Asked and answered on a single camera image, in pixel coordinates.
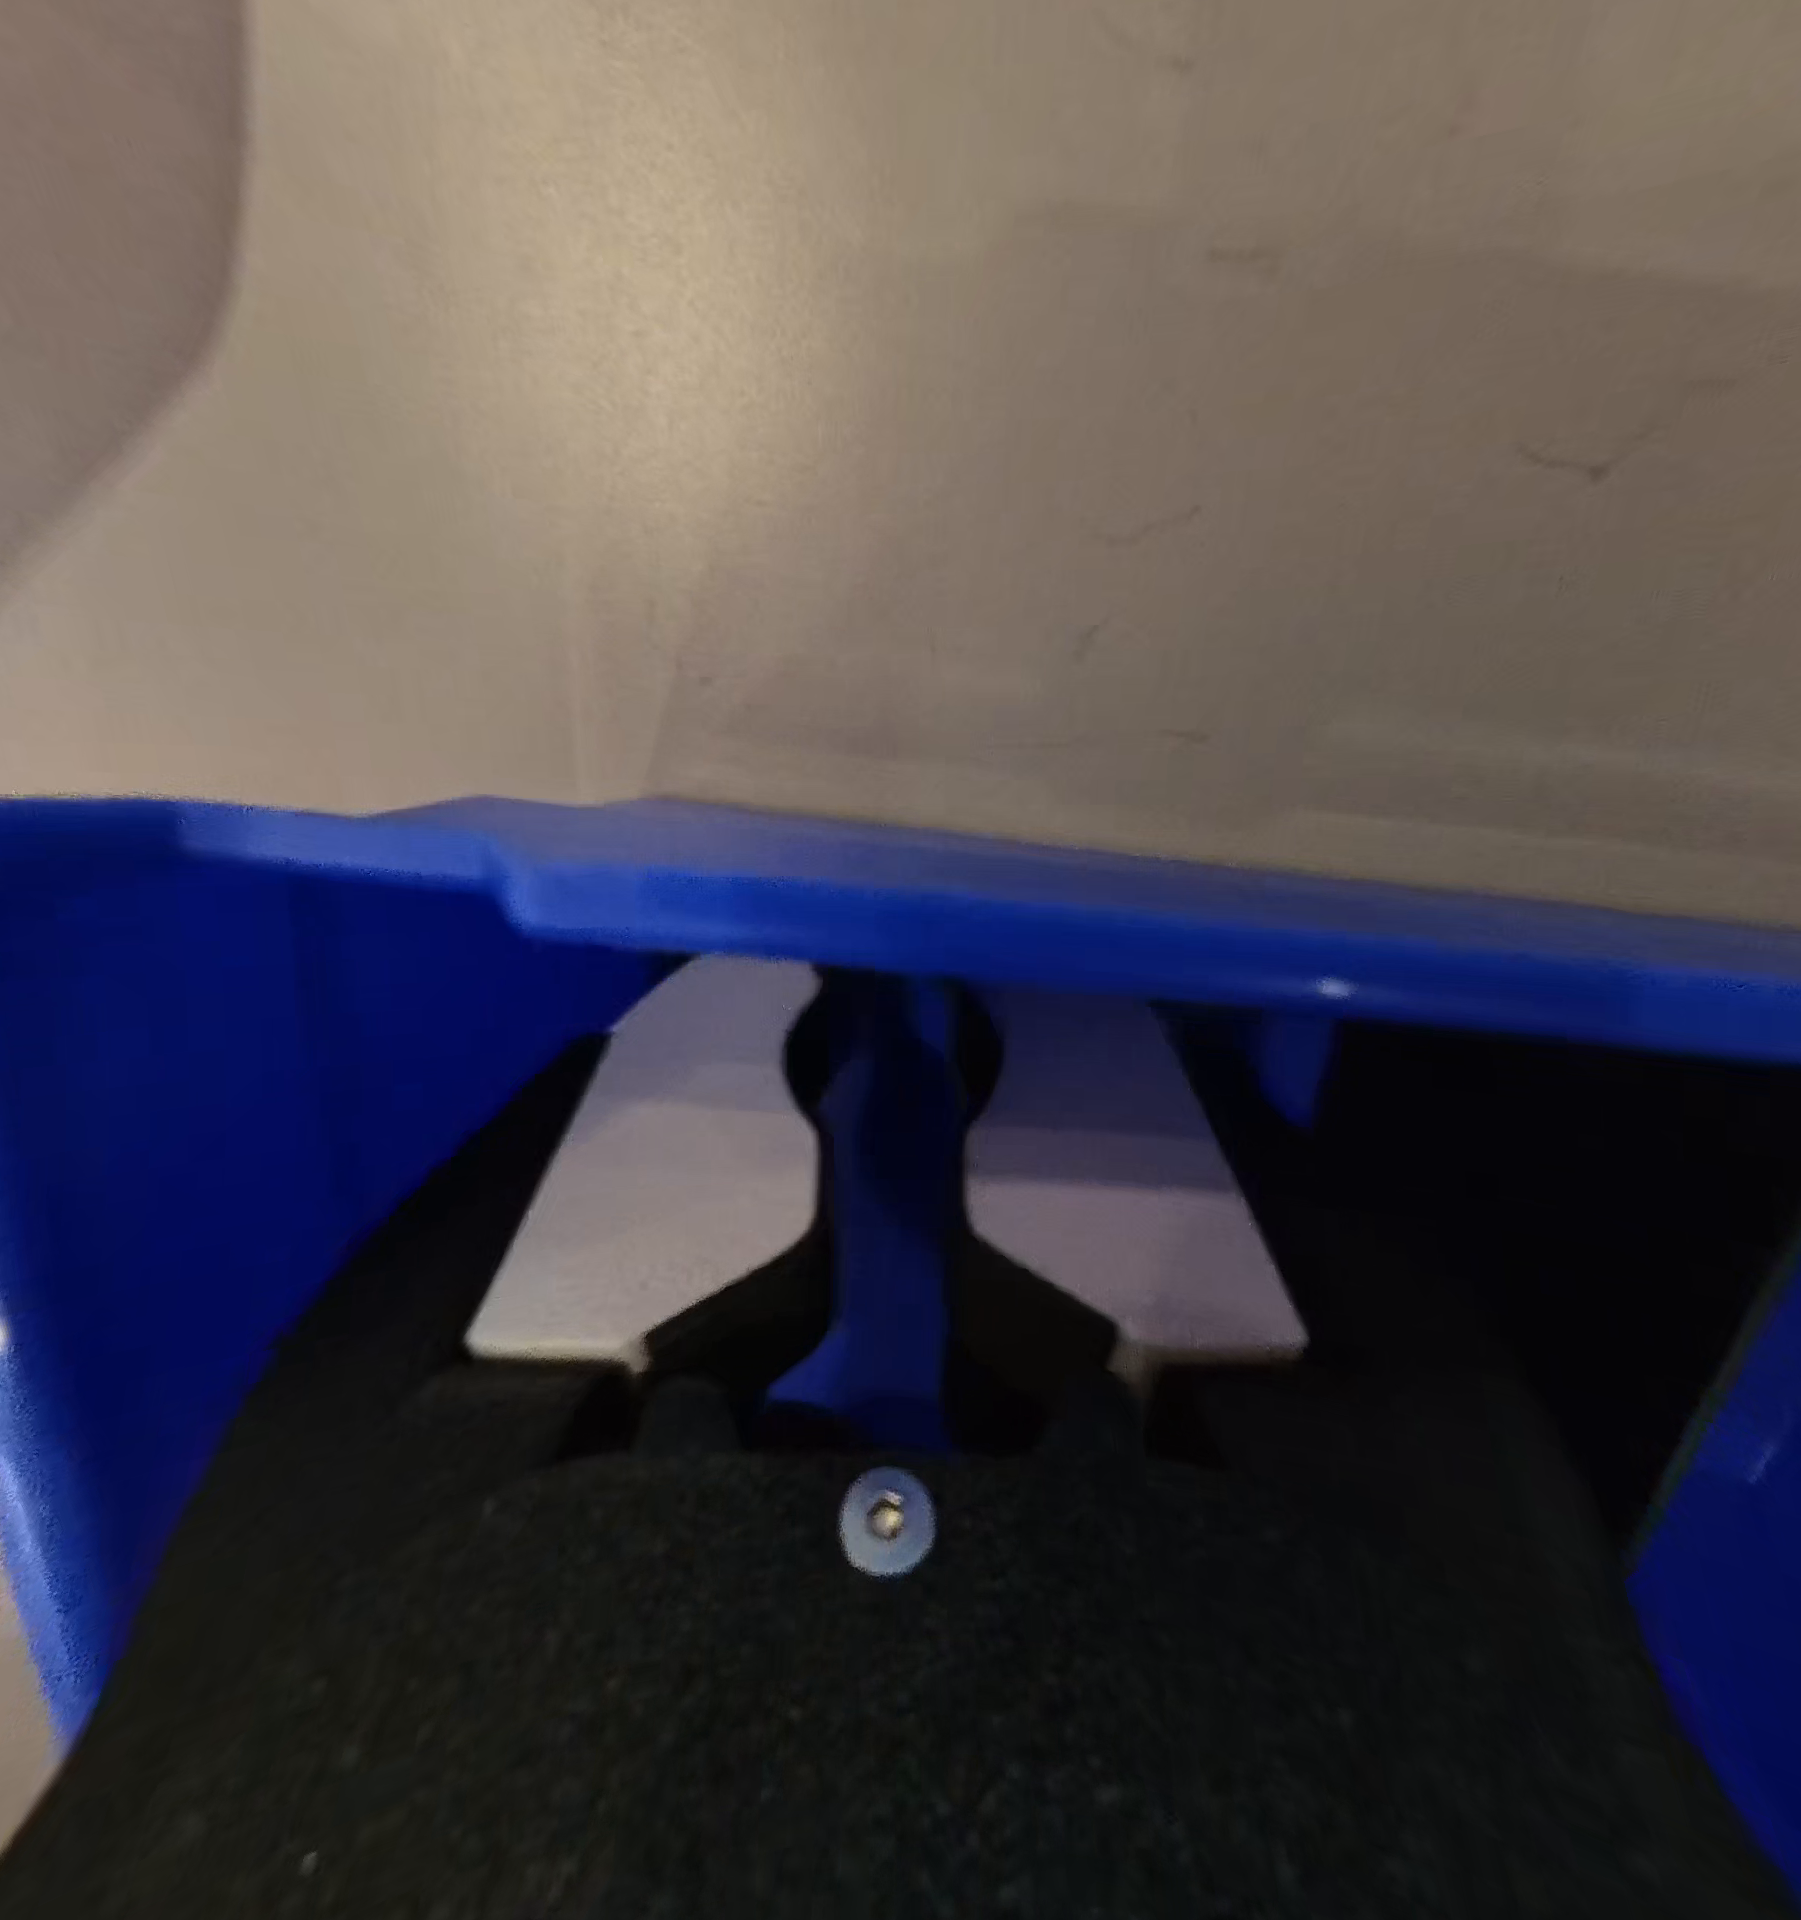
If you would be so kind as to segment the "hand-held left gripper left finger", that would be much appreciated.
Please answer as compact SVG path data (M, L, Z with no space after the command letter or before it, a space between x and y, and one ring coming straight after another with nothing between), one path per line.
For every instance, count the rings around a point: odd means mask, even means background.
M481 1299L475 1358L600 1360L737 1401L833 1310L827 1075L812 966L691 959L612 1029Z

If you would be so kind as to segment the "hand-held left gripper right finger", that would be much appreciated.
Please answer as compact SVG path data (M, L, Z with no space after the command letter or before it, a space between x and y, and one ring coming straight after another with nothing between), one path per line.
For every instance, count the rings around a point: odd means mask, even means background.
M1136 996L962 990L953 1411L1055 1411L1097 1374L1283 1365L1305 1320L1168 1022Z

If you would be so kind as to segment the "blue plastic bin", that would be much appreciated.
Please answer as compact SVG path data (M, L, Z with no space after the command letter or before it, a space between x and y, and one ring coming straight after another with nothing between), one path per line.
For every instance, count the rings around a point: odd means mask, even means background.
M1801 1065L1801 931L691 802L0 798L0 1549L92 1708L264 1349L639 953Z

